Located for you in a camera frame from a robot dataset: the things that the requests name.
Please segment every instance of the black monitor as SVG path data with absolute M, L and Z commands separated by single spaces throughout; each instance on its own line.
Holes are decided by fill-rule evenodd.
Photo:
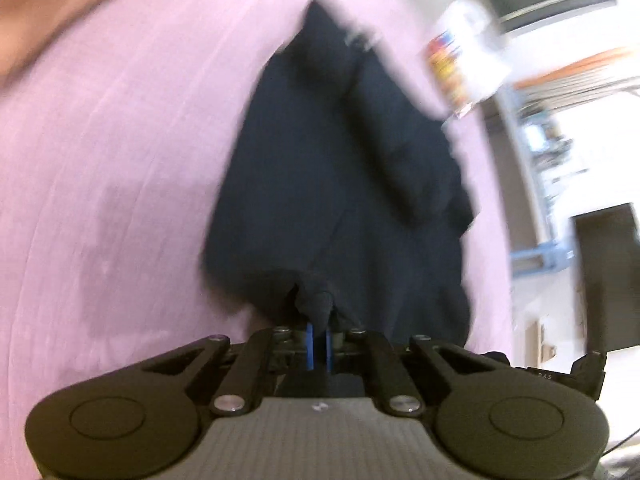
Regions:
M 640 243 L 631 204 L 575 216 L 587 350 L 640 345 Z

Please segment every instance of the cable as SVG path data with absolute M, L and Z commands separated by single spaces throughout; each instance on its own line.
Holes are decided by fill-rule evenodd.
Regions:
M 619 443 L 617 443 L 614 447 L 607 449 L 602 456 L 608 455 L 609 453 L 611 453 L 612 451 L 617 450 L 620 446 L 624 446 L 627 442 L 629 442 L 633 437 L 635 437 L 638 433 L 640 433 L 640 428 L 638 428 L 637 430 L 635 430 L 632 434 L 630 434 L 625 440 L 621 440 Z

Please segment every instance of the circular pad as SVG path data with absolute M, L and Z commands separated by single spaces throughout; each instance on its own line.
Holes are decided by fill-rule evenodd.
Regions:
M 494 428 L 513 438 L 537 440 L 560 431 L 562 412 L 550 402 L 533 397 L 511 397 L 496 402 L 489 412 Z
M 133 399 L 102 397 L 80 404 L 71 413 L 71 425 L 88 438 L 109 440 L 136 431 L 145 421 L 145 409 Z
M 25 438 L 60 478 L 129 480 L 180 459 L 198 436 L 193 403 L 167 377 L 129 374 L 76 384 L 31 411 Z
M 462 465 L 512 480 L 585 472 L 609 437 L 589 397 L 515 369 L 459 376 L 438 409 L 435 432 Z

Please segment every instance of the dark navy cloth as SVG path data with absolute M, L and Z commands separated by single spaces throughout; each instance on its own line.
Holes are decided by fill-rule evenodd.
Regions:
M 248 107 L 206 274 L 278 324 L 463 345 L 460 237 L 473 220 L 442 123 L 316 2 Z

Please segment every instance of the wall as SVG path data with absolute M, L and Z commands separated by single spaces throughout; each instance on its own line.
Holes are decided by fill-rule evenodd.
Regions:
M 526 33 L 508 34 L 512 80 L 551 72 L 585 57 L 640 43 L 640 0 L 585 12 Z
M 621 93 L 560 112 L 561 131 L 574 139 L 571 165 L 589 171 L 566 181 L 554 207 L 559 235 L 568 234 L 571 216 L 631 202 L 640 212 L 640 96 Z M 575 273 L 558 274 L 514 284 L 516 337 L 536 319 L 558 355 L 543 367 L 568 372 L 584 353 L 582 305 Z M 520 349 L 524 360 L 524 348 Z M 610 439 L 619 441 L 640 426 L 640 347 L 611 352 L 607 360 L 600 407 L 609 419 Z

